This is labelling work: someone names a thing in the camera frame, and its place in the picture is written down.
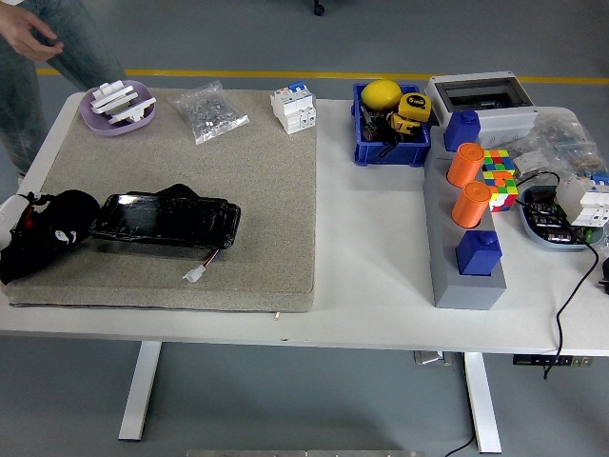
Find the person's right hand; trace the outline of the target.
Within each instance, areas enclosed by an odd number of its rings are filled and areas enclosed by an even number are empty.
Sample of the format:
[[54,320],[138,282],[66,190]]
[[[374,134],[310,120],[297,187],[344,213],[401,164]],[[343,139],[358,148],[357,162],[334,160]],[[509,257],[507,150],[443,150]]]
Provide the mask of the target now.
[[64,50],[64,44],[47,23],[32,12],[4,2],[1,35],[18,54],[35,62],[46,62]]

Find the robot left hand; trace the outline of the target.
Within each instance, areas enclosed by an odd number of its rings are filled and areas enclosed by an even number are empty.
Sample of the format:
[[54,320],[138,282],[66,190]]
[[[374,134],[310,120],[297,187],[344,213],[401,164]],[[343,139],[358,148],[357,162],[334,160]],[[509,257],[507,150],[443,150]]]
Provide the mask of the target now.
[[88,236],[87,204],[88,195],[77,190],[11,196],[1,205],[1,249],[76,245]]

